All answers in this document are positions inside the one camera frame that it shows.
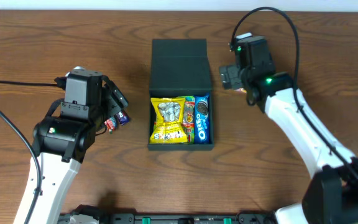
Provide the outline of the green Haribo gummy bag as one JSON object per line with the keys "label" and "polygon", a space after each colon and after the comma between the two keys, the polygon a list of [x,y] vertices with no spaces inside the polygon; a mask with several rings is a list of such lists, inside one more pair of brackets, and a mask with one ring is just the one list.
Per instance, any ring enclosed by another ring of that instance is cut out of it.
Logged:
{"label": "green Haribo gummy bag", "polygon": [[193,144],[195,138],[195,97],[182,96],[185,99],[182,128],[186,134],[187,143]]}

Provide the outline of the yellow Mentos gum bottle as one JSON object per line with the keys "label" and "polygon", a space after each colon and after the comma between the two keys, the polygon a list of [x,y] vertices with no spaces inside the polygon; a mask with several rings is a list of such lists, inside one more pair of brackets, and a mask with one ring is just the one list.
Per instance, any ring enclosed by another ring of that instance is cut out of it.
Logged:
{"label": "yellow Mentos gum bottle", "polygon": [[243,88],[237,89],[236,91],[240,93],[247,93],[247,91]]}

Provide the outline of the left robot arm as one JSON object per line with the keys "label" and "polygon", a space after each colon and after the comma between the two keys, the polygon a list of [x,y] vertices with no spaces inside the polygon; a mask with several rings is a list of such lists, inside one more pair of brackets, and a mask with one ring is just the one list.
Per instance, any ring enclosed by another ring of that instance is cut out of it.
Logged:
{"label": "left robot arm", "polygon": [[56,78],[64,98],[55,100],[33,131],[29,177],[15,223],[57,223],[86,151],[105,122],[128,106],[108,76],[75,67]]}

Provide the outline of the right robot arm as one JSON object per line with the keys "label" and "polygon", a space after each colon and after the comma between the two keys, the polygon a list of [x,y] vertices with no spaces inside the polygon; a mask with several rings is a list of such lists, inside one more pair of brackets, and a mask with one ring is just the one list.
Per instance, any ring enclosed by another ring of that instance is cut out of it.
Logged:
{"label": "right robot arm", "polygon": [[295,80],[276,72],[267,40],[250,33],[229,44],[234,65],[219,68],[223,87],[246,93],[297,150],[311,177],[300,203],[279,208],[276,223],[358,223],[358,158],[318,119]]}

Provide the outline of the yellow Hacks candy bag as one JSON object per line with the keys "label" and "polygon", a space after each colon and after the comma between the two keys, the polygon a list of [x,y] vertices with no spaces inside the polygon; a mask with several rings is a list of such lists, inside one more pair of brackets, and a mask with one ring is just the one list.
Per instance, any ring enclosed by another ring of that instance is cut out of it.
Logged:
{"label": "yellow Hacks candy bag", "polygon": [[181,144],[187,142],[182,127],[184,98],[151,98],[156,114],[150,144]]}

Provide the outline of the blue Oreo cookie pack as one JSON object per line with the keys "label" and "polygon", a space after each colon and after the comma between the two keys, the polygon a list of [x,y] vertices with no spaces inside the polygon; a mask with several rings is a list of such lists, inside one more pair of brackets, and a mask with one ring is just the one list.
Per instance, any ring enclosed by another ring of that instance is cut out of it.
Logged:
{"label": "blue Oreo cookie pack", "polygon": [[209,143],[209,95],[195,97],[195,144]]}

